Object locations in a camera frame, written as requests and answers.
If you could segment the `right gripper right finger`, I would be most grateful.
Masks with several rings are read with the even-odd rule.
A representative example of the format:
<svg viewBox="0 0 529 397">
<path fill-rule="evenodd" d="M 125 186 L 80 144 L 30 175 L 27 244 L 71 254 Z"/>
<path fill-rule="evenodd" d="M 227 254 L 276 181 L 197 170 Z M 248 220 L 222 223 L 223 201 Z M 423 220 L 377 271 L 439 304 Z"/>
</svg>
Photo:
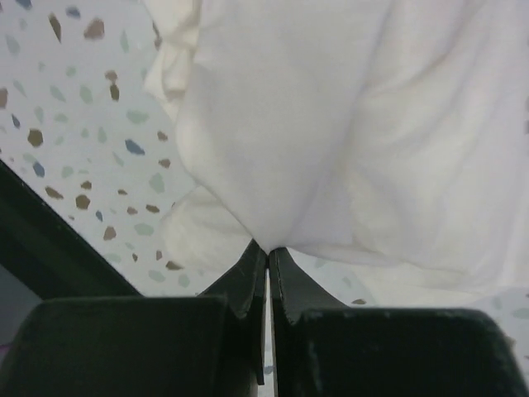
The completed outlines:
<svg viewBox="0 0 529 397">
<path fill-rule="evenodd" d="M 286 249 L 268 259 L 278 396 L 525 396 L 505 334 L 474 309 L 349 307 Z"/>
</svg>

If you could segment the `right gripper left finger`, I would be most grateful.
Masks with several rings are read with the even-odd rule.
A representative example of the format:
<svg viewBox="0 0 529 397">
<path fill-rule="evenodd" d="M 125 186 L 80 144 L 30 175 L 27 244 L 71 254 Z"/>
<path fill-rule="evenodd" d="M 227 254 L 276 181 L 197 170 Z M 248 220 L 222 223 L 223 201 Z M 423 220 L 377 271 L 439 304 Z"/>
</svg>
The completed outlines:
<svg viewBox="0 0 529 397">
<path fill-rule="evenodd" d="M 51 299 L 1 366 L 4 396 L 255 396 L 266 254 L 252 242 L 194 297 Z"/>
</svg>

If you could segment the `white t-shirt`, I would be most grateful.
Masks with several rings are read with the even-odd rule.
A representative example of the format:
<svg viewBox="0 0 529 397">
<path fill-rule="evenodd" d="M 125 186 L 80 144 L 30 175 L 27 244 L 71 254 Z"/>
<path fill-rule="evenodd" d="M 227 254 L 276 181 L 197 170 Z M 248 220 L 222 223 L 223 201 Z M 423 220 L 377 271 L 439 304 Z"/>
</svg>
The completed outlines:
<svg viewBox="0 0 529 397">
<path fill-rule="evenodd" d="M 174 263 L 287 247 L 391 306 L 527 286 L 527 2 L 146 8 L 145 87 L 197 184 L 164 219 Z"/>
</svg>

